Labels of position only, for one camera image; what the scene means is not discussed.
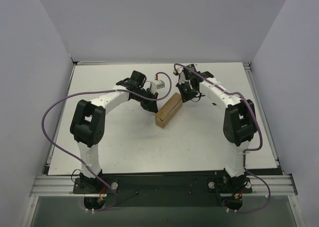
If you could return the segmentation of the brown cardboard express box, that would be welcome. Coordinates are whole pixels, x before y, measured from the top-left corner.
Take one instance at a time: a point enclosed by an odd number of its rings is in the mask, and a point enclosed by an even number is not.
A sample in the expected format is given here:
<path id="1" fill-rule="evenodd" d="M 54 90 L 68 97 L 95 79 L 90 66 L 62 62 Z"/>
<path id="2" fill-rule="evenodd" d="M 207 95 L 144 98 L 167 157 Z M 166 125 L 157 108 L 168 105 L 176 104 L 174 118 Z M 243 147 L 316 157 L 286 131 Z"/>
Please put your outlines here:
<path id="1" fill-rule="evenodd" d="M 165 128 L 176 113 L 181 109 L 182 104 L 181 95 L 174 93 L 156 113 L 155 124 L 160 128 Z"/>

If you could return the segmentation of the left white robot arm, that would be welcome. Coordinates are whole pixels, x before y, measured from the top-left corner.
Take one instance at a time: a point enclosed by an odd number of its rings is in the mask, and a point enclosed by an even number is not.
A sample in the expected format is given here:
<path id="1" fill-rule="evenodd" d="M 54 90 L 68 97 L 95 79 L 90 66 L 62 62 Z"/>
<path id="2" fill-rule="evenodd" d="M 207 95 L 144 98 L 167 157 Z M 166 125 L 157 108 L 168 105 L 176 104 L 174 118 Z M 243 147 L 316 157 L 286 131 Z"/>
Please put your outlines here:
<path id="1" fill-rule="evenodd" d="M 98 143 L 105 132 L 105 117 L 110 111 L 129 100 L 135 100 L 149 112 L 157 113 L 157 90 L 164 88 L 163 81 L 156 78 L 149 88 L 144 88 L 146 76 L 133 71 L 129 78 L 116 83 L 112 91 L 90 101 L 80 100 L 71 122 L 70 132 L 77 142 L 81 165 L 80 183 L 91 193 L 102 188 L 102 168 L 99 164 Z"/>

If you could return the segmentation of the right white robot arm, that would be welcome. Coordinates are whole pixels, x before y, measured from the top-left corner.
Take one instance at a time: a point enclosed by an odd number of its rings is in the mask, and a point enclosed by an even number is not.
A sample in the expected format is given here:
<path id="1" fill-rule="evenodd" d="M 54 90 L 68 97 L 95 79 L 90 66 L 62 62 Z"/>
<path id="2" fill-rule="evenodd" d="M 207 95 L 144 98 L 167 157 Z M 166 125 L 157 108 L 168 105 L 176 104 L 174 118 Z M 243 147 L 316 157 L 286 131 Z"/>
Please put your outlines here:
<path id="1" fill-rule="evenodd" d="M 234 182 L 244 179 L 244 150 L 249 147 L 257 132 L 254 103 L 231 95 L 208 71 L 202 73 L 193 69 L 175 68 L 173 73 L 178 76 L 176 87 L 184 103 L 205 96 L 224 110 L 222 131 L 230 149 L 225 171 Z"/>

